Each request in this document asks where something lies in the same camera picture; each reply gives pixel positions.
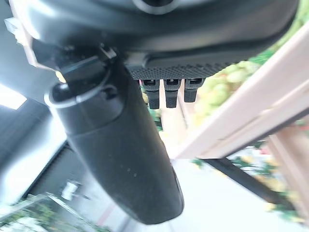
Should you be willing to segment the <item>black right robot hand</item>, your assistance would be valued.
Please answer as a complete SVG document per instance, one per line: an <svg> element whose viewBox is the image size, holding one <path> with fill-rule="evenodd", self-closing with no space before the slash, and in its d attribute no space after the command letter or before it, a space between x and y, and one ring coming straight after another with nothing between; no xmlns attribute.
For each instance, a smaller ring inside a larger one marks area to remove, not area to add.
<svg viewBox="0 0 309 232"><path fill-rule="evenodd" d="M178 217L182 190L148 110L194 102L205 79L263 52L297 0L10 0L31 65L65 83L44 96L107 194L146 225Z"/></svg>

